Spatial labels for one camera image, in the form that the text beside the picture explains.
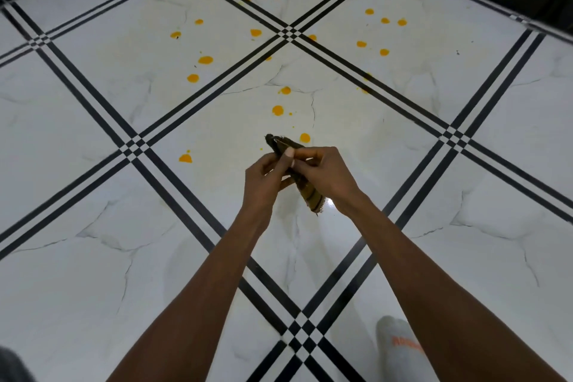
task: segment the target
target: white sock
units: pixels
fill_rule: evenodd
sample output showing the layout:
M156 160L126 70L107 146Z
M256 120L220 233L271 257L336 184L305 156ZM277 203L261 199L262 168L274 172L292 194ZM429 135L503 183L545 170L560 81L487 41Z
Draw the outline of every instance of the white sock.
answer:
M383 382L439 382L405 320L386 315L376 324Z

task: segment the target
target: orange drop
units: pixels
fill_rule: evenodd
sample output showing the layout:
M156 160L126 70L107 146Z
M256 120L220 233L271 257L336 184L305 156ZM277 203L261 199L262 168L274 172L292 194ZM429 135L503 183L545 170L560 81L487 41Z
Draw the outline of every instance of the orange drop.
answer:
M283 109L282 106L275 106L275 107L273 107L273 113L274 113L277 117L281 116L284 112L285 112L285 110Z
M179 158L179 161L185 163L193 163L193 159L189 154L182 154L181 157Z

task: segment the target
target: floor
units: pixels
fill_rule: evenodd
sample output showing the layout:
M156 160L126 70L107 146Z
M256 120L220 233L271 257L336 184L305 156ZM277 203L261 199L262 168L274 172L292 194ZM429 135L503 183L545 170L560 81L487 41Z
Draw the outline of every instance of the floor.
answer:
M232 223L267 133L336 145L573 380L559 37L481 0L16 0L0 36L0 344L39 381L105 380ZM290 188L209 381L378 382L386 314L405 317L352 223Z

